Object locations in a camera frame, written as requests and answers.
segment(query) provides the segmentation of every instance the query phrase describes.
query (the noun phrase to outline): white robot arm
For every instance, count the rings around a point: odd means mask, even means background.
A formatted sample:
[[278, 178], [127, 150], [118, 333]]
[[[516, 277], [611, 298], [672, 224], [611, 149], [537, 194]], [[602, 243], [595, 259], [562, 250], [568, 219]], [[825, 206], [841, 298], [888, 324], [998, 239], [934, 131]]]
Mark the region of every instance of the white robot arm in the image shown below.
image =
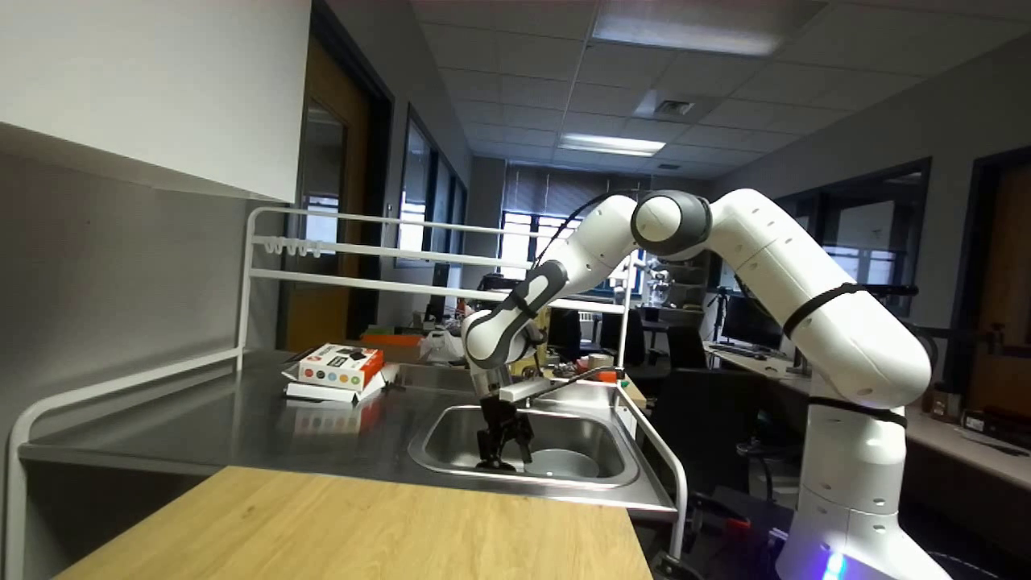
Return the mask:
[[501, 371], [550, 298], [598, 282], [636, 245], [660, 259], [717, 250], [812, 363], [800, 510], [781, 578], [949, 578], [896, 522], [905, 408], [931, 378], [926, 349], [776, 204], [733, 189], [710, 204], [660, 189], [610, 197], [492, 313], [472, 319], [475, 367]]

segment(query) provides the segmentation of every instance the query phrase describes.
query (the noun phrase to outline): ceiling light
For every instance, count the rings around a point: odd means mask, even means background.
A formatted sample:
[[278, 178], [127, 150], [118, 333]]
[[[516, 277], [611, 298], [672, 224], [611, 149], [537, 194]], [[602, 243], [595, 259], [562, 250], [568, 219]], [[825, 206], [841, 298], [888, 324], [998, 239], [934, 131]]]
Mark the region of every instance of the ceiling light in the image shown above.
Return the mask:
[[665, 142], [565, 131], [562, 136], [562, 149], [595, 150], [595, 156], [651, 158], [651, 156], [665, 150]]
[[684, 52], [775, 55], [825, 0], [606, 0], [592, 38]]

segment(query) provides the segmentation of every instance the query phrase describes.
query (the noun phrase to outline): countertop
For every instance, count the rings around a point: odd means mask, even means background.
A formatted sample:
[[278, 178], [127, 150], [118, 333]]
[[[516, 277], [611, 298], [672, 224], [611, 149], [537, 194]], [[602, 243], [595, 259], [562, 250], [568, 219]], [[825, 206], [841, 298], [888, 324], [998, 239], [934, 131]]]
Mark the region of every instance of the countertop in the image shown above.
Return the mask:
[[[421, 468], [411, 446], [421, 438], [442, 408], [475, 401], [461, 386], [407, 384], [389, 386], [365, 407], [301, 401], [284, 396], [281, 371], [290, 355], [248, 355], [245, 371], [196, 384], [101, 423], [31, 438], [22, 461], [85, 463], [152, 472], [211, 476], [218, 468], [268, 468], [302, 472], [340, 472], [389, 484], [427, 484], [452, 490], [495, 490], [521, 497], [568, 497], [568, 490], [456, 476]], [[578, 490], [574, 498], [622, 506], [636, 520], [678, 520], [678, 506], [640, 463], [636, 484], [618, 490]]]
[[225, 468], [60, 578], [651, 578], [622, 510]]

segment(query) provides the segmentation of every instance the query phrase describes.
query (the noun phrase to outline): door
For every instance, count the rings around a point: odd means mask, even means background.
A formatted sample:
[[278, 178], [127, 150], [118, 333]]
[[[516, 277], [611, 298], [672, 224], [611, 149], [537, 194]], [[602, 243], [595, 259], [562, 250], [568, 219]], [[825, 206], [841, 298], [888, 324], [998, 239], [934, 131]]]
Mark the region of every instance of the door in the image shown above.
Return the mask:
[[[372, 156], [372, 99], [335, 65], [318, 38], [309, 43], [306, 74], [306, 136], [302, 136], [301, 206], [322, 206], [340, 211], [367, 208], [367, 156]], [[360, 227], [328, 224], [322, 234], [359, 243]], [[290, 259], [290, 269], [359, 275], [359, 259]], [[375, 313], [367, 293], [317, 282], [284, 288], [284, 330], [287, 351], [314, 351], [322, 341], [356, 339], [356, 313]]]
[[1004, 172], [992, 197], [969, 401], [1031, 420], [1031, 165]]

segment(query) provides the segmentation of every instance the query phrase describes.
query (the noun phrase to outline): blue light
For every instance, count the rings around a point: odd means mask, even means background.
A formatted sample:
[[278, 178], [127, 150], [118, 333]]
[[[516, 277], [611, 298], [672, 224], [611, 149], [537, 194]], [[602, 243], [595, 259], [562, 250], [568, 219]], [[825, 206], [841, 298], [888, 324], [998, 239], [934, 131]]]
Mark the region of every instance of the blue light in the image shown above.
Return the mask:
[[821, 580], [841, 580], [848, 573], [848, 556], [841, 551], [833, 551], [825, 578]]

